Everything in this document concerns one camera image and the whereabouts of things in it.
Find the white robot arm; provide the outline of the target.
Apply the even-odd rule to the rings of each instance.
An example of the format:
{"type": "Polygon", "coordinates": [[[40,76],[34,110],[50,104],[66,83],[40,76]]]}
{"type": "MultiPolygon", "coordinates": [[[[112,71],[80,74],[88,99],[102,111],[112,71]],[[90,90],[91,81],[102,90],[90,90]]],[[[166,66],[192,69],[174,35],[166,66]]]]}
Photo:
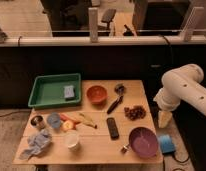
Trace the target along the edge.
{"type": "Polygon", "coordinates": [[[204,72],[197,64],[187,64],[165,72],[162,88],[153,98],[159,107],[158,126],[165,128],[172,112],[185,101],[206,116],[206,88],[201,85],[204,72]]]}

